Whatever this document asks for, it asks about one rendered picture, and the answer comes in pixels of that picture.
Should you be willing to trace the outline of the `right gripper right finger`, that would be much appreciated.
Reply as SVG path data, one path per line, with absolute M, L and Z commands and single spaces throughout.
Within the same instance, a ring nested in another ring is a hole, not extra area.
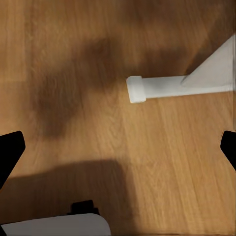
M 224 131 L 220 148 L 236 170 L 236 133 Z

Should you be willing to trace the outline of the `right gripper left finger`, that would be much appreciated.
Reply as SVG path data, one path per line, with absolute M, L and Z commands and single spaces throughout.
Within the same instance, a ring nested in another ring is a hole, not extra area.
M 0 136 L 0 189 L 26 149 L 21 131 Z

